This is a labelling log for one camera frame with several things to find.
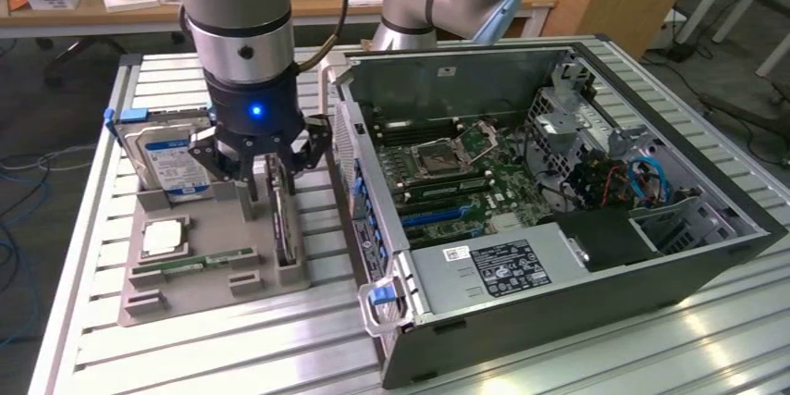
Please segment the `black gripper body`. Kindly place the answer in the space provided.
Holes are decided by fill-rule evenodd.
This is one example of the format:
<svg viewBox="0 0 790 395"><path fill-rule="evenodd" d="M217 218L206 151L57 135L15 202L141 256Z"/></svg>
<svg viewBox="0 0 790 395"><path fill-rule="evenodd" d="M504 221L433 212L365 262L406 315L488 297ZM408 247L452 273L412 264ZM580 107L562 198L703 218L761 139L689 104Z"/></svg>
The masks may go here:
<svg viewBox="0 0 790 395"><path fill-rule="evenodd" d="M286 69L272 80L236 83L205 70L217 136L238 152L276 153L280 148L290 147L305 130L298 74L298 69Z"/></svg>

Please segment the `green graphics card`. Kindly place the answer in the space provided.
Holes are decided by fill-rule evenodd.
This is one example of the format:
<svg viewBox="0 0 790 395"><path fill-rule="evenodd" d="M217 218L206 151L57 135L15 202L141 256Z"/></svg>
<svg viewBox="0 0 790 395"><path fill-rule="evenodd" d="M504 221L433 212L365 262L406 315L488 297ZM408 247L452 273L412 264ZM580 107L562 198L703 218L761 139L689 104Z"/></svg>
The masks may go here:
<svg viewBox="0 0 790 395"><path fill-rule="evenodd" d="M304 251L294 179L274 154L266 157L266 167L273 223L278 239L277 260L281 266L293 266L302 261Z"/></svg>

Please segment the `hard disk blue label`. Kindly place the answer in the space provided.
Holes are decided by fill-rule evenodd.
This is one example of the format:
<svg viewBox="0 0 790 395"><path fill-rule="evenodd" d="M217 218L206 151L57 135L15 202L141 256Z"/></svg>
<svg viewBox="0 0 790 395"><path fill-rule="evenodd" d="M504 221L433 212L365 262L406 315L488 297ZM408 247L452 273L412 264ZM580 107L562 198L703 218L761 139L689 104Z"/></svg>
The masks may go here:
<svg viewBox="0 0 790 395"><path fill-rule="evenodd" d="M145 191L162 191L173 204L210 196L213 177L190 154L191 136L211 126L205 109L109 108L105 120Z"/></svg>

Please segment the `black RAM slot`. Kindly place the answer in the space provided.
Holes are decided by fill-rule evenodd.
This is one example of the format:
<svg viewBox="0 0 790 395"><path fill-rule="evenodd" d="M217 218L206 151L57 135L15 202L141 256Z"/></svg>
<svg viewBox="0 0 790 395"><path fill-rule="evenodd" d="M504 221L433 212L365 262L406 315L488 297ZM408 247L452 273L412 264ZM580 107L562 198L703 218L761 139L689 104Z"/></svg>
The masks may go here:
<svg viewBox="0 0 790 395"><path fill-rule="evenodd" d="M402 120L378 120L376 126L381 129L397 129L410 127L436 127L450 125L449 119L402 119Z"/></svg>
<svg viewBox="0 0 790 395"><path fill-rule="evenodd" d="M453 141L453 138L450 138L450 137L434 138L428 141L408 141L408 140L392 139L392 140L380 141L380 144L384 147L409 147L409 146L420 146L420 145L425 145L425 144L444 143L444 142L452 142L452 141Z"/></svg>
<svg viewBox="0 0 790 395"><path fill-rule="evenodd" d="M437 134L437 133L406 133L406 134L384 134L384 133L378 133L377 134L377 138L378 141L382 140L408 140L408 141L428 141L432 140L434 138L444 138L444 137L454 137L456 134Z"/></svg>
<svg viewBox="0 0 790 395"><path fill-rule="evenodd" d="M402 127L388 127L385 125L377 126L376 131L384 134L406 134L406 133L437 133L437 134L454 134L453 124L441 125L409 125Z"/></svg>

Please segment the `CPU chip silver lid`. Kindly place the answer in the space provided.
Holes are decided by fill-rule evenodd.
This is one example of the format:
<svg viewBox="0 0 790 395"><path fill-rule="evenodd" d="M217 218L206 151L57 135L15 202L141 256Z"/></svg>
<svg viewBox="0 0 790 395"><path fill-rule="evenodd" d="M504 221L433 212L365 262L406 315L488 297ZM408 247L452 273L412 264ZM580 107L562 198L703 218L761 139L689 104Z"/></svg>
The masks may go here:
<svg viewBox="0 0 790 395"><path fill-rule="evenodd" d="M141 257L178 253L185 250L185 224L179 219L149 221L143 230Z"/></svg>

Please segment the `installed RAM stick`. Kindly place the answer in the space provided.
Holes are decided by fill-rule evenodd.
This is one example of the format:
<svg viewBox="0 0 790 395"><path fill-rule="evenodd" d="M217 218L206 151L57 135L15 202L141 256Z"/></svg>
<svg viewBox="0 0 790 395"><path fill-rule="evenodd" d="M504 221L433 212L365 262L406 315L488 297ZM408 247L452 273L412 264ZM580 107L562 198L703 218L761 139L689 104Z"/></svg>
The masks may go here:
<svg viewBox="0 0 790 395"><path fill-rule="evenodd" d="M404 198L414 202L428 201L489 191L494 185L496 180L486 177L449 180L408 188L404 192Z"/></svg>

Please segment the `loose green RAM stick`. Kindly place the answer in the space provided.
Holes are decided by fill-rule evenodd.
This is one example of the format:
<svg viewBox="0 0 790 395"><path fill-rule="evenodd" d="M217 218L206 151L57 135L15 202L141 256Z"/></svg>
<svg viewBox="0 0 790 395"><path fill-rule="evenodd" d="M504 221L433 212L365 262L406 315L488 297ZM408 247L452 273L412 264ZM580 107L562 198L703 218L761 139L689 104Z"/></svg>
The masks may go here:
<svg viewBox="0 0 790 395"><path fill-rule="evenodd" d="M233 259L240 259L246 254L256 253L253 248L237 249L228 252L193 256L183 259L175 259L161 263L141 265L133 268L131 274L145 274L150 272L162 272L174 274L186 271L218 268L230 264Z"/></svg>

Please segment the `metal socket cover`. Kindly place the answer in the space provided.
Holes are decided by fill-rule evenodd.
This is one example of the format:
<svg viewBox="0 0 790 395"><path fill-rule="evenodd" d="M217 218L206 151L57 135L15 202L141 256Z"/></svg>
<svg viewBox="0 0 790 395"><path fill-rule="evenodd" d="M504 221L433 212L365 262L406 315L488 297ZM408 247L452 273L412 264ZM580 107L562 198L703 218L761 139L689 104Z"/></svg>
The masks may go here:
<svg viewBox="0 0 790 395"><path fill-rule="evenodd" d="M474 163L500 145L497 129L488 122L480 120L458 136L457 142L465 159Z"/></svg>

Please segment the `grey parts rack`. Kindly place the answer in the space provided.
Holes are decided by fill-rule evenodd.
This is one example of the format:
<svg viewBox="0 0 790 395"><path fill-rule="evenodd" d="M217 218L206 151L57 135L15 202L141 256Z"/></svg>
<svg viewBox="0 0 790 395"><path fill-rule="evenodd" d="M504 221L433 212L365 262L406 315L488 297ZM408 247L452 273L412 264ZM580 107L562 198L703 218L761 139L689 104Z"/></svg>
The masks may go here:
<svg viewBox="0 0 790 395"><path fill-rule="evenodd" d="M302 261L293 266L278 264L268 171L256 174L256 185L257 201L250 201L246 187L226 182L211 184L207 198L178 204L169 202L162 191L139 192L123 275L118 318L122 326L253 302L309 287L304 235ZM146 223L166 219L183 221L185 250L143 259ZM256 253L218 268L131 274L141 265L245 248L253 248Z"/></svg>

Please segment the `black office chair base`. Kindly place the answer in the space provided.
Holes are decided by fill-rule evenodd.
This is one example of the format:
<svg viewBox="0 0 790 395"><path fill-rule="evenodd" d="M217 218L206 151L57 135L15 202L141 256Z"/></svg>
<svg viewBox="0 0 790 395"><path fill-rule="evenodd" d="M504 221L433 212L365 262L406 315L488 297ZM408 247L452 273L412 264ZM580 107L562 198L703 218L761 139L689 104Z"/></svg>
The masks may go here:
<svg viewBox="0 0 790 395"><path fill-rule="evenodd" d="M114 38L106 35L90 35L81 37L43 69L43 83L49 88L57 89L63 86L63 77L61 76L62 69L95 45L103 45L119 56L127 54L125 47L117 42Z"/></svg>

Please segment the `green motherboard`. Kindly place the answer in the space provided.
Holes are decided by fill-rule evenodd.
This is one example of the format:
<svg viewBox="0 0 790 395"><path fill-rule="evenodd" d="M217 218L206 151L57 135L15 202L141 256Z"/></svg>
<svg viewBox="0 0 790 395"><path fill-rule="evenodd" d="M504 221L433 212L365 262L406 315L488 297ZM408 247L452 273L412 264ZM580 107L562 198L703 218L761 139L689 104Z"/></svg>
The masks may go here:
<svg viewBox="0 0 790 395"><path fill-rule="evenodd" d="M502 127L493 117L485 116L476 121L457 117L452 119L456 134L453 139L457 139L480 120L488 122L497 129L500 145L472 163L476 167L473 172L440 179L421 179L416 176L416 164L409 152L412 146L384 147L377 138L377 134L381 132L377 132L377 126L374 127L373 141L377 159L384 170L398 218L442 211L462 205L470 206L469 212L460 218L469 221L469 226L464 231L440 233L425 230L413 232L404 230L410 247L414 249L501 233L493 229L490 223L490 218L497 214L517 213L526 228L546 222L553 214L553 207L544 195L542 187L537 183L534 174L525 166L525 158L517 154L518 145L513 141L513 137L520 136L521 133ZM449 180L482 177L496 180L496 185L489 191L417 202L404 198L408 188Z"/></svg>

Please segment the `silver chipset heatsink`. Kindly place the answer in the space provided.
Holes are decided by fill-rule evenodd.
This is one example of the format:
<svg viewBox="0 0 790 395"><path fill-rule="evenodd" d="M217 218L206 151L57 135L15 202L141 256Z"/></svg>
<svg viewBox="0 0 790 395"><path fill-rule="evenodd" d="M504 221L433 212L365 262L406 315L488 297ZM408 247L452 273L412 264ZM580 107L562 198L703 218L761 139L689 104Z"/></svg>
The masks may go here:
<svg viewBox="0 0 790 395"><path fill-rule="evenodd" d="M490 218L492 227L497 232L525 228L520 215L514 212L497 214Z"/></svg>

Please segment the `grey power supply unit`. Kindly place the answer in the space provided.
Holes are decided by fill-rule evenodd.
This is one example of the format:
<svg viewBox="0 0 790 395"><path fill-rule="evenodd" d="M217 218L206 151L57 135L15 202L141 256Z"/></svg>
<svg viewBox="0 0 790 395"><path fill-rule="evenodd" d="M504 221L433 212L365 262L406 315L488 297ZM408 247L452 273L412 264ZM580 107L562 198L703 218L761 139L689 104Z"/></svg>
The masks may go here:
<svg viewBox="0 0 790 395"><path fill-rule="evenodd" d="M529 297L590 275L556 223L418 249L413 260L437 315Z"/></svg>

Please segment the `tall metal disk bay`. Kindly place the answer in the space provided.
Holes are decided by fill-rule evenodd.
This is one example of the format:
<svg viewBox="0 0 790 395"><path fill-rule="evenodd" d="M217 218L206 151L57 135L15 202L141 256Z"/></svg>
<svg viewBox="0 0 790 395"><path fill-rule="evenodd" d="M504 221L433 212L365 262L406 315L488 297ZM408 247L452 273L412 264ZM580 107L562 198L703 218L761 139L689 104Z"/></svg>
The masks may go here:
<svg viewBox="0 0 790 395"><path fill-rule="evenodd" d="M596 101L596 80L585 61L568 56L552 71L550 84L538 89L525 121L525 154L533 171L566 176L588 153L609 151L617 122Z"/></svg>

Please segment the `black PC case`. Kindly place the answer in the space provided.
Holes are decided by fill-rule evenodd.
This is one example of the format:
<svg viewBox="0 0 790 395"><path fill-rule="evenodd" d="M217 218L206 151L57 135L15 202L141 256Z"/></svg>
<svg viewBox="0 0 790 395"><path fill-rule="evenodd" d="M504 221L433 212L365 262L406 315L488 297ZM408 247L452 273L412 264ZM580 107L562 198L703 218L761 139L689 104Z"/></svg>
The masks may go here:
<svg viewBox="0 0 790 395"><path fill-rule="evenodd" d="M617 122L609 151L581 158L566 176L533 171L525 149L528 111L568 56L597 73L596 101ZM606 41L536 39L429 50L348 51L332 69L338 91L330 172L349 243L357 300L386 388L417 386L450 372L597 327L680 304L724 272L783 241L788 228L727 169L724 147L693 111L651 73ZM590 272L529 297L437 315L416 273L413 252L374 148L378 120L485 116L521 133L517 154L534 174L556 223ZM350 195L354 160L365 186ZM663 255L631 218L700 197L739 237ZM366 220L372 201L378 230ZM388 272L376 254L388 248ZM396 302L373 306L370 291L392 286Z"/></svg>

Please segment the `low grey disk bay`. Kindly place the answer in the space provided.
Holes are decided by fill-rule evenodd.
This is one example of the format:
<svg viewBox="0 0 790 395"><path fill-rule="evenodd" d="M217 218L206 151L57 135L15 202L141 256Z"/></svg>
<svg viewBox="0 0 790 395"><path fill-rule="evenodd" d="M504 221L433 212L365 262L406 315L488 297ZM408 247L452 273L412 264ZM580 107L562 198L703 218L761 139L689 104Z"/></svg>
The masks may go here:
<svg viewBox="0 0 790 395"><path fill-rule="evenodd" d="M631 218L663 255L681 253L700 246L732 241L739 237L733 225L700 197L655 208L639 207Z"/></svg>

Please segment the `black power adapter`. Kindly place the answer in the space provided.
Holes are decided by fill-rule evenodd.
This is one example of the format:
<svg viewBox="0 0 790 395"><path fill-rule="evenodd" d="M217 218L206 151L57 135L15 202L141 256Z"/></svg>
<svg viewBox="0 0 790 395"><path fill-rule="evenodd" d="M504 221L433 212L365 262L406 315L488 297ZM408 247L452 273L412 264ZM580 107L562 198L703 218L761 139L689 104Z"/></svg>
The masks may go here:
<svg viewBox="0 0 790 395"><path fill-rule="evenodd" d="M699 46L693 43L675 43L665 51L669 61L683 63L699 52Z"/></svg>

